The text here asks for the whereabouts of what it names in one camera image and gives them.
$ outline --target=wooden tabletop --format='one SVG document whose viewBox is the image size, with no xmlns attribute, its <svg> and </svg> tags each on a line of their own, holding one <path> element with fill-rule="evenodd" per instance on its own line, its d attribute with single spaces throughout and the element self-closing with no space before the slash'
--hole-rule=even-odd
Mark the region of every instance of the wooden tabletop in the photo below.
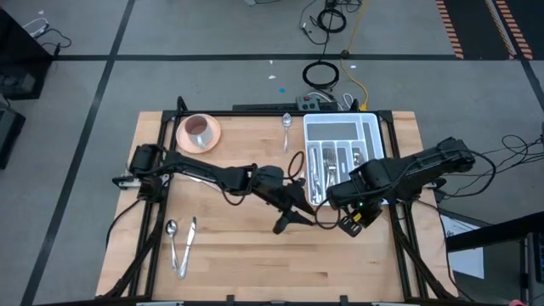
<svg viewBox="0 0 544 306">
<path fill-rule="evenodd" d="M 160 119 L 161 112 L 140 113 L 130 156 L 136 145 L 156 142 Z M 222 128 L 217 147 L 194 158 L 220 167 L 255 162 L 286 171 L 292 156 L 304 150 L 302 117 L 293 118 L 288 154 L 283 153 L 284 130 L 279 116 L 217 119 Z M 414 113 L 394 112 L 394 125 L 402 156 L 422 149 Z M 387 155 L 391 156 L 387 127 L 385 124 L 382 127 Z M 121 192 L 116 214 L 134 202 L 136 193 L 137 190 Z M 422 199 L 434 203 L 428 191 L 423 192 Z M 97 294 L 109 291 L 132 262 L 143 210 L 143 204 L 135 207 L 113 229 Z M 412 214 L 422 259 L 446 290 L 456 295 L 448 278 L 438 214 L 417 204 Z M 338 301 L 340 295 L 348 295 L 351 302 L 403 301 L 386 207 L 380 218 L 356 238 L 340 229 L 323 230 L 297 224 L 289 224 L 284 233 L 275 235 L 272 228 L 280 214 L 256 196 L 250 195 L 240 206 L 232 207 L 217 191 L 175 175 L 166 220 L 172 218 L 178 222 L 176 248 L 180 261 L 193 216 L 198 218 L 198 229 L 184 280 L 179 280 L 172 271 L 170 240 L 162 235 L 155 300 L 223 301 L 234 294 L 238 301 Z M 320 212 L 320 219 L 333 220 L 333 216 L 335 212 L 328 207 Z M 407 258 L 412 295 L 417 296 L 413 265 Z M 140 293 L 144 290 L 148 267 L 146 261 Z"/>
</svg>

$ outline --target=paper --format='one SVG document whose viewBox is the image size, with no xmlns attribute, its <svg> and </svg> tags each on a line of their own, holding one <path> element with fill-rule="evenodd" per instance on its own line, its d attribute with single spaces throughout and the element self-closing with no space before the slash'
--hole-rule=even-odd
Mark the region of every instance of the paper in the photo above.
<svg viewBox="0 0 544 306">
<path fill-rule="evenodd" d="M 440 216 L 444 222 L 446 236 L 458 235 L 471 230 L 479 229 L 478 226 L 468 224 L 446 216 Z M 471 275 L 484 279 L 484 249 L 482 247 L 465 250 L 460 252 L 451 252 L 450 266 L 459 273 Z"/>
</svg>

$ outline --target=mug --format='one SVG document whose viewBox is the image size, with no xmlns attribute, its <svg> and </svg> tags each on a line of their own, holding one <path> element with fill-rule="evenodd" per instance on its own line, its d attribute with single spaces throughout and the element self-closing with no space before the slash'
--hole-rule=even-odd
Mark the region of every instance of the mug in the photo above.
<svg viewBox="0 0 544 306">
<path fill-rule="evenodd" d="M 193 115 L 186 119 L 185 131 L 190 141 L 205 150 L 213 138 L 212 128 L 206 118 L 201 115 Z"/>
</svg>

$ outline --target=concrete floor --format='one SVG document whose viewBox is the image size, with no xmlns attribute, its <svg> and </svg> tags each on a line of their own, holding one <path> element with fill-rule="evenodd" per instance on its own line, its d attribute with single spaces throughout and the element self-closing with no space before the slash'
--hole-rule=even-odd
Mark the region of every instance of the concrete floor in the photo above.
<svg viewBox="0 0 544 306">
<path fill-rule="evenodd" d="M 21 24 L 43 11 L 52 27 L 74 41 L 61 54 L 106 55 L 128 3 L 4 0 L 3 6 Z M 322 48 L 297 29 L 307 3 L 284 0 L 249 8 L 242 0 L 137 0 L 119 54 L 319 54 Z M 321 6 L 318 2 L 309 13 L 316 15 Z M 348 14 L 348 29 L 331 37 L 327 53 L 345 48 L 355 17 Z M 311 26 L 307 15 L 304 20 Z M 319 30 L 314 37 L 324 38 Z M 52 35 L 42 41 L 58 39 Z M 432 0 L 371 1 L 352 53 L 453 54 Z M 140 111 L 173 109 L 178 95 L 195 111 L 290 103 L 309 91 L 301 78 L 309 62 L 117 61 L 34 303 L 94 296 L 105 233 L 119 195 L 111 178 L 123 170 Z M 351 72 L 367 86 L 372 110 L 416 112 L 425 146 L 454 136 L 484 151 L 500 148 L 501 137 L 508 133 L 526 140 L 541 134 L 543 112 L 517 61 L 347 64 L 356 66 Z M 531 65 L 543 78 L 544 63 Z M 0 251 L 2 305 L 20 304 L 104 68 L 100 60 L 56 62 L 39 100 L 14 102 L 27 121 L 8 168 L 0 172 L 0 241 L 9 246 Z M 316 70 L 310 77 L 327 79 L 328 73 Z M 362 97 L 344 74 L 334 92 Z M 485 164 L 477 168 L 485 169 Z M 484 194 L 446 201 L 443 207 L 490 223 L 538 212 L 544 207 L 542 170 L 544 162 L 515 168 L 497 177 Z M 466 183 L 452 180 L 448 190 Z M 518 248 L 497 246 L 486 249 L 485 256 L 489 277 L 482 282 L 458 276 L 460 286 L 482 298 L 516 298 Z"/>
</svg>

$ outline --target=spoon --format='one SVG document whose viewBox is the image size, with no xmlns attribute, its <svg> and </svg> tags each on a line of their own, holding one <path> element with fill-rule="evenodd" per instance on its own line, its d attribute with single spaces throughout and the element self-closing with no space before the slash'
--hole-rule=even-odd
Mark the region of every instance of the spoon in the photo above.
<svg viewBox="0 0 544 306">
<path fill-rule="evenodd" d="M 283 127 L 286 129 L 286 138 L 285 138 L 285 141 L 283 142 L 283 150 L 284 152 L 288 152 L 289 149 L 288 149 L 288 146 L 289 146 L 289 127 L 291 126 L 291 123 L 292 123 L 292 119 L 291 119 L 291 115 L 289 115 L 289 113 L 285 113 L 283 114 L 283 117 L 281 118 L 282 120 L 282 123 L 283 123 Z"/>
<path fill-rule="evenodd" d="M 173 242 L 173 237 L 176 235 L 176 232 L 178 232 L 178 224 L 176 224 L 176 221 L 174 220 L 168 220 L 166 232 L 168 236 L 170 237 L 170 241 L 172 242 L 172 269 L 174 271 L 177 271 L 179 268 L 178 263 L 178 256 L 176 256 L 176 246 Z"/>
</svg>

